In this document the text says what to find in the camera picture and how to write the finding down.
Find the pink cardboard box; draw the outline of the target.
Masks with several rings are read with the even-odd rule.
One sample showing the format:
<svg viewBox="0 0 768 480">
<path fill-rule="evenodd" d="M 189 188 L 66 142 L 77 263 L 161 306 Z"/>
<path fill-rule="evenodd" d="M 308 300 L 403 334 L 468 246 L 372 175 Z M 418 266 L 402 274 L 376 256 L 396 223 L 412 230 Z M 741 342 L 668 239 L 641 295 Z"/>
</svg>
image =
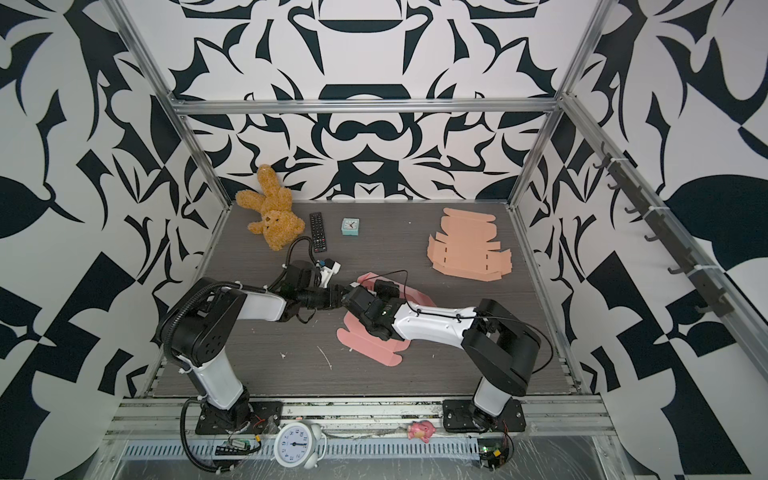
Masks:
<svg viewBox="0 0 768 480">
<path fill-rule="evenodd" d="M 374 272 L 368 272 L 357 279 L 357 283 L 366 288 L 372 288 L 376 280 L 393 281 L 387 277 L 378 276 Z M 430 296 L 411 287 L 405 287 L 403 284 L 394 282 L 400 289 L 400 297 L 407 298 L 411 303 L 435 307 L 436 304 Z M 411 344 L 409 340 L 382 340 L 368 333 L 360 320 L 352 313 L 347 312 L 344 316 L 344 327 L 337 330 L 338 340 L 349 347 L 352 351 L 358 352 L 378 363 L 387 367 L 399 365 L 403 357 L 399 354 L 408 349 Z"/>
</svg>

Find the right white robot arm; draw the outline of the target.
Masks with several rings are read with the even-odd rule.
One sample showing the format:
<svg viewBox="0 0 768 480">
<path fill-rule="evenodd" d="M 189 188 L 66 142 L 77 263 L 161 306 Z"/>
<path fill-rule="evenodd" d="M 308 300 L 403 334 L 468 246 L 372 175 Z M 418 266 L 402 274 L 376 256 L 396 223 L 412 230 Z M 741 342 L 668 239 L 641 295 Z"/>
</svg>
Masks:
<svg viewBox="0 0 768 480">
<path fill-rule="evenodd" d="M 428 341 L 465 352 L 481 374 L 473 413 L 499 417 L 514 397 L 527 393 L 542 335 L 501 304 L 484 299 L 476 307 L 424 306 L 402 297 L 396 284 L 375 281 L 343 290 L 341 305 L 366 332 L 380 340 Z"/>
</svg>

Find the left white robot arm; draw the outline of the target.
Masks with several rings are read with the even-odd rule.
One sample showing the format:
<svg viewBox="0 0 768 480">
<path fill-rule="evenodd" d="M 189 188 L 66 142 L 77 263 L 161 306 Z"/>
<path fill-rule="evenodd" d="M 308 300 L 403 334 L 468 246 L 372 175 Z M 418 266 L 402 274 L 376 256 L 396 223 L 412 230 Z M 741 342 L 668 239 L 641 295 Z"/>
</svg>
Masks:
<svg viewBox="0 0 768 480">
<path fill-rule="evenodd" d="M 302 309 L 339 308 L 348 288 L 331 279 L 340 269 L 331 259 L 285 263 L 266 287 L 203 277 L 161 319 L 155 340 L 166 359 L 192 378 L 207 405 L 229 412 L 246 391 L 225 352 L 235 323 L 287 322 L 299 318 Z"/>
</svg>

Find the flat orange cardboard box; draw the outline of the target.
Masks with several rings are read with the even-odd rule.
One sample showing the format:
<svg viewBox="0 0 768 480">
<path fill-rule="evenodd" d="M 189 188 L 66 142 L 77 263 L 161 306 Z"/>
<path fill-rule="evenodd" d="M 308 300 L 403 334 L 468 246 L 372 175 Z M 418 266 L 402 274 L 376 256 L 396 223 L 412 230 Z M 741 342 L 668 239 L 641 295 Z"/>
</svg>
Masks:
<svg viewBox="0 0 768 480">
<path fill-rule="evenodd" d="M 427 258 L 448 276 L 492 282 L 512 271 L 510 250 L 503 250 L 492 214 L 444 208 L 441 232 L 430 236 Z"/>
</svg>

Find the black remote control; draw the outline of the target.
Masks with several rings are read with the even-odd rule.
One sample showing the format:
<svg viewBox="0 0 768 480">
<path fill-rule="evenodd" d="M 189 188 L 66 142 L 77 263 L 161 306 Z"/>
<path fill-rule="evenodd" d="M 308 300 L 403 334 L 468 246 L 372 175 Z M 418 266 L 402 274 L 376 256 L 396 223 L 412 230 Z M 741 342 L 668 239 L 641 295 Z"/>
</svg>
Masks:
<svg viewBox="0 0 768 480">
<path fill-rule="evenodd" d="M 313 212 L 309 216 L 311 241 L 315 253 L 327 251 L 327 239 L 324 218 L 321 212 Z"/>
</svg>

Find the brown plush bunny toy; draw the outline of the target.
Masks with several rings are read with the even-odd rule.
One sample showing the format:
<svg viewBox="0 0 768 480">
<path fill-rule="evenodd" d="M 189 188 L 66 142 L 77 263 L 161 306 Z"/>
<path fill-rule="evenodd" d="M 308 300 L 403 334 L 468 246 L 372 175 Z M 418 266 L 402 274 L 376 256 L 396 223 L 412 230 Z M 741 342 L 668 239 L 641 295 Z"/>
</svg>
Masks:
<svg viewBox="0 0 768 480">
<path fill-rule="evenodd" d="M 241 208 L 256 211 L 261 219 L 248 224 L 248 230 L 262 235 L 273 251 L 280 251 L 305 230 L 305 222 L 292 210 L 292 192 L 280 184 L 277 173 L 267 164 L 258 168 L 257 179 L 261 192 L 242 190 L 235 201 Z"/>
</svg>

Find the small teal alarm clock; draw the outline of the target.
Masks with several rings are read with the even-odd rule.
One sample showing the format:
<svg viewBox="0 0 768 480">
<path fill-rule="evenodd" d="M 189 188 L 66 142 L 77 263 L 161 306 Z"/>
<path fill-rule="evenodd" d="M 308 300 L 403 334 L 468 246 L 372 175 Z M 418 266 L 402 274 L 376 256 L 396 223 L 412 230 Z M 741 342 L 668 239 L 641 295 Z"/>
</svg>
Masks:
<svg viewBox="0 0 768 480">
<path fill-rule="evenodd" d="M 360 220 L 358 218 L 343 218 L 341 222 L 341 233 L 343 236 L 358 236 L 360 229 Z"/>
</svg>

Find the small pink toy figure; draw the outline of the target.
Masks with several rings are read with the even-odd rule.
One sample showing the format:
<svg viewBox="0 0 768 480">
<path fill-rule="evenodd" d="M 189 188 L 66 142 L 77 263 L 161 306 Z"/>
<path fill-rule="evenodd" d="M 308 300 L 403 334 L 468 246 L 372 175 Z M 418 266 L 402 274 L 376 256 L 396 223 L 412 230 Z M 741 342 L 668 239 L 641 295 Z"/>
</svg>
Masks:
<svg viewBox="0 0 768 480">
<path fill-rule="evenodd" d="M 409 440 L 420 440 L 425 444 L 430 442 L 431 437 L 436 433 L 436 427 L 430 421 L 412 422 L 407 429 Z"/>
</svg>

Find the white round alarm clock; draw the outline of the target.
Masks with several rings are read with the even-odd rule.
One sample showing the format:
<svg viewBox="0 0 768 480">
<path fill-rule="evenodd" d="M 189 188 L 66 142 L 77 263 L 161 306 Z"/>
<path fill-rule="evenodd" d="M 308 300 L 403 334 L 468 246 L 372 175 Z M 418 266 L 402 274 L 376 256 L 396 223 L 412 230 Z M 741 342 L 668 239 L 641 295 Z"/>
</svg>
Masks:
<svg viewBox="0 0 768 480">
<path fill-rule="evenodd" d="M 273 444 L 273 456 L 282 467 L 310 470 L 325 457 L 328 445 L 328 437 L 319 425 L 295 421 L 279 430 Z"/>
</svg>

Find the left green circuit board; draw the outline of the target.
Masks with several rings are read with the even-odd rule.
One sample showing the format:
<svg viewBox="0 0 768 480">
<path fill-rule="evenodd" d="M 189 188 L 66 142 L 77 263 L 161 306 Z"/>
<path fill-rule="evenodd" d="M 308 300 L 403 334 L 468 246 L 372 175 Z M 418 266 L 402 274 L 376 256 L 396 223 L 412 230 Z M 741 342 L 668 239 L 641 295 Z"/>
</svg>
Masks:
<svg viewBox="0 0 768 480">
<path fill-rule="evenodd" d="M 260 452 L 262 441 L 259 436 L 252 440 L 247 439 L 229 439 L 223 444 L 215 447 L 216 456 L 248 456 Z"/>
</svg>

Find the green circuit board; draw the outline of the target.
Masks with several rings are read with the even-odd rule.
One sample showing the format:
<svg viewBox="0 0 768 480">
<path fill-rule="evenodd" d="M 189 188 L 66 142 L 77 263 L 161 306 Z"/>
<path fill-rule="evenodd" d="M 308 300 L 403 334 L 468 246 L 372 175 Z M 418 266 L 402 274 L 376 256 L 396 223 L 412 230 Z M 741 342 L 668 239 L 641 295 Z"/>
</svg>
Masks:
<svg viewBox="0 0 768 480">
<path fill-rule="evenodd" d="M 247 439 L 229 439 L 223 444 L 215 447 L 216 456 L 248 456 L 260 452 L 262 441 L 259 436 L 252 440 Z"/>
<path fill-rule="evenodd" d="M 515 446 L 512 438 L 503 434 L 498 438 L 481 438 L 478 440 L 479 465 L 481 468 L 495 471 L 512 459 Z"/>
</svg>

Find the right green circuit board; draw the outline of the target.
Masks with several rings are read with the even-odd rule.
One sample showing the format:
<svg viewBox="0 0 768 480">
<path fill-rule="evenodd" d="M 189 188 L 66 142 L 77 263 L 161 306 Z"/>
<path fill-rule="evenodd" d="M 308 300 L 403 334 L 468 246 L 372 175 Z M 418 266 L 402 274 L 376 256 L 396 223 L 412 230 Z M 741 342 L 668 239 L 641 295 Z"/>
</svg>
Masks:
<svg viewBox="0 0 768 480">
<path fill-rule="evenodd" d="M 512 438 L 503 434 L 498 438 L 481 438 L 478 440 L 479 465 L 481 468 L 495 471 L 512 459 L 515 446 Z"/>
</svg>

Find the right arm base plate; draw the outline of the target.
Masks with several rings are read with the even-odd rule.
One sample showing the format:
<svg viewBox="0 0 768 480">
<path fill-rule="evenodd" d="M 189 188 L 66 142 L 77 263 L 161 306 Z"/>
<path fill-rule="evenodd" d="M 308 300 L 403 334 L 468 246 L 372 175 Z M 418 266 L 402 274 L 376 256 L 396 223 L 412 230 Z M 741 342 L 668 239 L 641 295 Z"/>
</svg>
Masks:
<svg viewBox="0 0 768 480">
<path fill-rule="evenodd" d="M 472 400 L 444 400 L 442 425 L 449 433 L 519 433 L 527 427 L 522 405 L 516 399 L 508 400 L 498 416 L 484 412 Z"/>
</svg>

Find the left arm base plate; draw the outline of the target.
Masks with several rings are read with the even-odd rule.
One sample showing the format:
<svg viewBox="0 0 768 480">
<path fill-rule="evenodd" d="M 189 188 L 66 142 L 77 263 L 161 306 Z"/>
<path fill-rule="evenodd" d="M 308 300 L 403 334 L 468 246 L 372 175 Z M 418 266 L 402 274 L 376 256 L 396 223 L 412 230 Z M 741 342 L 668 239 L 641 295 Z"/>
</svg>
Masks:
<svg viewBox="0 0 768 480">
<path fill-rule="evenodd" d="M 281 401 L 244 401 L 229 410 L 222 410 L 204 402 L 195 433 L 197 435 L 266 434 L 273 433 L 281 424 Z"/>
</svg>

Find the black wall hook rail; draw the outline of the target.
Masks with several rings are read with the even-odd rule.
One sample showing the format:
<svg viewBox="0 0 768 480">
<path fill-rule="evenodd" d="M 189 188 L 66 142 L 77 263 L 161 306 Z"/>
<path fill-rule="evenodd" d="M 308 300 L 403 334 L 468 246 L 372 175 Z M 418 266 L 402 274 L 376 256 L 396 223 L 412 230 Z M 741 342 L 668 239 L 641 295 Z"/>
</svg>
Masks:
<svg viewBox="0 0 768 480">
<path fill-rule="evenodd" d="M 664 246 L 674 265 L 667 269 L 671 275 L 683 275 L 705 302 L 702 313 L 724 318 L 737 311 L 737 303 L 722 269 L 700 249 L 692 235 L 682 225 L 672 209 L 655 193 L 628 158 L 608 153 L 596 166 L 608 173 L 613 182 L 609 188 L 622 192 L 630 202 L 625 212 L 643 220 L 652 233 L 645 236 L 649 243 Z"/>
</svg>

